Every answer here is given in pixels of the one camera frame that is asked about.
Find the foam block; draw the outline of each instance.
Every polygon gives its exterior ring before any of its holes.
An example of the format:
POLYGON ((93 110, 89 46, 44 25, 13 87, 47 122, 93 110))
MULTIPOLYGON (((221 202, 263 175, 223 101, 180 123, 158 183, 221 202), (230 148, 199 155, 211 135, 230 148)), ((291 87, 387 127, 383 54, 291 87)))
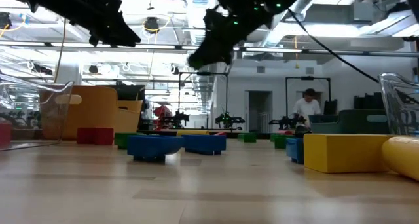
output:
POLYGON ((0 124, 0 147, 8 147, 12 139, 12 125, 10 123, 0 124))
POLYGON ((256 143, 256 134, 253 133, 240 133, 238 139, 244 143, 256 143))
POLYGON ((209 135, 209 130, 178 130, 176 136, 182 135, 190 135, 190 134, 198 134, 198 135, 209 135))
POLYGON ((287 138, 294 138, 294 135, 276 135, 274 137, 275 149, 285 149, 287 147, 287 138))
POLYGON ((279 130, 278 131, 279 134, 284 134, 284 135, 293 135, 294 132, 290 131, 290 130, 279 130))
POLYGON ((112 145, 113 128, 97 128, 94 135, 95 145, 112 145))
POLYGON ((287 156, 297 164, 304 164, 304 142, 302 138, 286 138, 287 156))
POLYGON ((390 138, 382 146, 382 155, 389 169, 419 181, 419 138, 390 138))
POLYGON ((271 134, 270 135, 270 142, 275 142, 275 139, 280 137, 281 135, 279 134, 271 134))
POLYGON ((127 149, 128 136, 136 135, 136 133, 115 133, 115 145, 118 145, 118 149, 127 149))
POLYGON ((207 135, 183 135, 185 139, 184 148, 186 152, 198 153, 201 155, 220 155, 226 150, 227 137, 207 135))
POLYGON ((162 162, 166 155, 171 155, 182 148, 185 139, 172 136, 128 136, 129 155, 134 160, 162 162))
POLYGON ((78 144, 93 144, 96 135, 96 128, 78 128, 77 129, 77 143, 78 144))
POLYGON ((305 134, 304 165, 325 173, 387 172, 381 147, 385 135, 305 134))

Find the person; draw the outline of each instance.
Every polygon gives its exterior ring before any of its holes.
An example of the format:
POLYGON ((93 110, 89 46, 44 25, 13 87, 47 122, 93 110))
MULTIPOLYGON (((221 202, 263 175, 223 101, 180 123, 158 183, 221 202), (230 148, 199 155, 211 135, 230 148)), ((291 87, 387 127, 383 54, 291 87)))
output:
POLYGON ((307 126, 310 126, 310 121, 308 120, 309 115, 321 114, 320 104, 314 99, 315 96, 316 91, 309 88, 304 91, 304 98, 297 100, 294 105, 294 113, 302 115, 307 120, 307 126))

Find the orange chair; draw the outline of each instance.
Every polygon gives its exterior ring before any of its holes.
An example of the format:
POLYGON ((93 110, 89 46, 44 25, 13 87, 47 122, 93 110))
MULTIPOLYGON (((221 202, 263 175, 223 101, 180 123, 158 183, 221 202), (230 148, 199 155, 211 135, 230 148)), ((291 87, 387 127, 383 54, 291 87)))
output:
POLYGON ((72 95, 81 103, 70 105, 63 140, 75 140, 78 128, 113 128, 114 132, 137 132, 142 101, 118 101, 117 91, 105 86, 74 86, 72 95))

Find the doorway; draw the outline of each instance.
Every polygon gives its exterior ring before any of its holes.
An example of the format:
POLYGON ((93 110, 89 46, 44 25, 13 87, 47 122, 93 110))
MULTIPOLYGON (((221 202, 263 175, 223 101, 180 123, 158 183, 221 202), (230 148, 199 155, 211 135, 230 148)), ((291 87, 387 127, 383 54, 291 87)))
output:
POLYGON ((272 91, 246 91, 248 105, 246 110, 246 125, 249 132, 271 133, 272 91))

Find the clear plastic bin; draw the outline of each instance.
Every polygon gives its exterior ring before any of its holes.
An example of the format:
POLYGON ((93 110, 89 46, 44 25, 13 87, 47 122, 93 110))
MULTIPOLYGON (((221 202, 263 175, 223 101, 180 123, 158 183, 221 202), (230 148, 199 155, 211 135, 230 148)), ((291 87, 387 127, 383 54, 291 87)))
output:
POLYGON ((390 133, 419 136, 419 84, 396 73, 379 79, 390 133))
POLYGON ((73 85, 42 85, 0 74, 0 151, 59 143, 73 85))

